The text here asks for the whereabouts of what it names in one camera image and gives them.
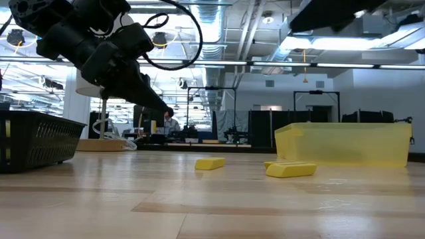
black metal frame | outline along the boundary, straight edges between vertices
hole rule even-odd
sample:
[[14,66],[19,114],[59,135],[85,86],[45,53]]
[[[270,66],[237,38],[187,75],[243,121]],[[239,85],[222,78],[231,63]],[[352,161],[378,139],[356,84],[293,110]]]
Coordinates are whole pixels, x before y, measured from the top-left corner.
[[191,98],[190,92],[192,89],[204,89],[204,90],[233,90],[234,92],[234,111],[233,111],[233,126],[236,127],[236,90],[237,88],[232,87],[215,87],[215,86],[207,86],[207,87],[188,87],[187,88],[187,111],[186,111],[186,125],[189,126],[189,100]]
[[341,104],[339,101],[340,93],[339,92],[324,92],[321,90],[310,90],[310,91],[294,91],[294,122],[297,121],[297,94],[298,93],[308,93],[312,95],[322,95],[322,94],[336,94],[337,95],[337,101],[338,101],[338,122],[341,123]]

yellow plastic bin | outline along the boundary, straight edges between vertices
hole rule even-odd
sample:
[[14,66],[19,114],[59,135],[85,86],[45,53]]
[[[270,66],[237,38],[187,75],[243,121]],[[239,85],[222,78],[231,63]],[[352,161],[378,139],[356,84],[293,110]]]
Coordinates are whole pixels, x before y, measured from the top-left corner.
[[409,123],[293,123],[275,131],[278,156],[320,165],[404,167]]

yellow sponge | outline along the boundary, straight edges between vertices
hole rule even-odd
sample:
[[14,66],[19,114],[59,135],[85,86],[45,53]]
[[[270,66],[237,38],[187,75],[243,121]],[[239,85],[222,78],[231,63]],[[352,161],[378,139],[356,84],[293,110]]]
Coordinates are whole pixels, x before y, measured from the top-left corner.
[[198,159],[197,163],[195,164],[195,169],[213,170],[213,169],[217,169],[219,167],[223,167],[224,162],[225,162],[224,158],[219,158],[219,157]]
[[278,165],[293,165],[293,164],[302,164],[305,162],[297,162],[297,161],[274,161],[274,162],[264,162],[264,167],[268,169],[268,167],[272,164]]
[[303,163],[295,165],[271,164],[266,171],[267,176],[271,177],[300,177],[313,175],[317,165],[313,163]]

man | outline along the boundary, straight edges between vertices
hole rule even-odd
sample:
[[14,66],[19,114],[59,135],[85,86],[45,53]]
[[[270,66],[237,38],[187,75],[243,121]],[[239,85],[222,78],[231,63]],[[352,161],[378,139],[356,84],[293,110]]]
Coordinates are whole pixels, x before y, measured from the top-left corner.
[[169,135],[171,132],[180,131],[180,125],[177,120],[173,119],[174,110],[168,107],[164,113],[164,134]]

black plastic basket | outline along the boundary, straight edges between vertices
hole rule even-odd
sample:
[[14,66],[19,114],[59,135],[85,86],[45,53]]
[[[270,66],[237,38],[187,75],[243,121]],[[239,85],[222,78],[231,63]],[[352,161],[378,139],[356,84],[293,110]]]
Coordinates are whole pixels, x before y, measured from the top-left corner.
[[84,126],[38,112],[0,111],[0,173],[73,158]]

